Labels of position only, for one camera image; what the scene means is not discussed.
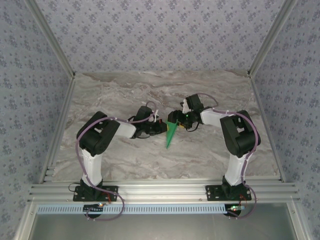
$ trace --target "floral wallpaper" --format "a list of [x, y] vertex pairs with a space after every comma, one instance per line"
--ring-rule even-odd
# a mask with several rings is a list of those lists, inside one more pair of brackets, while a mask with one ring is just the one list
[[254, 77], [288, 181], [320, 239], [320, 2], [299, 0]]
[[75, 72], [249, 69], [283, 0], [37, 0]]
[[10, 240], [69, 80], [23, 0], [1, 0], [0, 21], [0, 239]]

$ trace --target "green object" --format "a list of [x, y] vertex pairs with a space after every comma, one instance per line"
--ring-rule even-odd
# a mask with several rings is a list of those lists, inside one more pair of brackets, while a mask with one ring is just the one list
[[166, 131], [166, 148], [168, 149], [171, 140], [173, 138], [173, 136], [175, 135], [177, 126], [178, 126], [178, 121], [176, 123], [173, 122], [166, 122], [167, 125], [167, 131]]

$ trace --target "black mounting plate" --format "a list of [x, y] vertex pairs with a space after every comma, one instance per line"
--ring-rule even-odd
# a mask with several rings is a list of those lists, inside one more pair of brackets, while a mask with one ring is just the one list
[[[101, 186], [101, 189], [108, 190], [111, 192], [118, 193], [118, 186]], [[106, 192], [102, 192], [97, 199], [93, 199], [92, 195], [89, 195], [85, 189], [80, 185], [76, 186], [73, 194], [74, 202], [108, 202], [110, 197], [111, 202], [117, 201], [117, 196], [113, 194], [108, 194]]]
[[222, 189], [222, 185], [207, 185], [205, 186], [206, 199], [208, 201], [243, 201], [244, 199], [240, 195], [244, 196], [247, 201], [250, 201], [251, 193], [250, 189], [245, 187], [243, 184], [241, 189], [237, 190], [237, 194], [234, 197], [227, 197]]

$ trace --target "marble surface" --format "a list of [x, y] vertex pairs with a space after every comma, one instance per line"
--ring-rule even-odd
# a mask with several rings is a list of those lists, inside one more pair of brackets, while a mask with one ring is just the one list
[[[249, 79], [228, 71], [162, 71], [78, 73], [68, 119], [56, 159], [53, 181], [79, 181], [82, 170], [76, 159], [78, 130], [102, 111], [127, 119], [152, 100], [166, 119], [180, 102], [194, 93], [207, 93], [219, 102], [219, 110], [249, 112], [261, 136], [261, 145], [247, 167], [247, 176], [273, 176], [279, 171]], [[214, 103], [202, 97], [205, 106]], [[102, 158], [105, 180], [220, 178], [229, 162], [219, 127], [200, 125], [195, 132], [178, 128], [169, 149], [166, 134], [148, 139], [116, 136]]]

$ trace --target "patterned wallpaper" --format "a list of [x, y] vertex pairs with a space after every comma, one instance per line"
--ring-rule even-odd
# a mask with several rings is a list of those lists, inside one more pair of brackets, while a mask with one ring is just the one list
[[10, 240], [69, 80], [23, 0], [1, 0], [0, 22], [0, 239]]
[[300, 0], [255, 76], [288, 181], [320, 239], [320, 2]]
[[37, 0], [75, 72], [249, 69], [283, 0]]

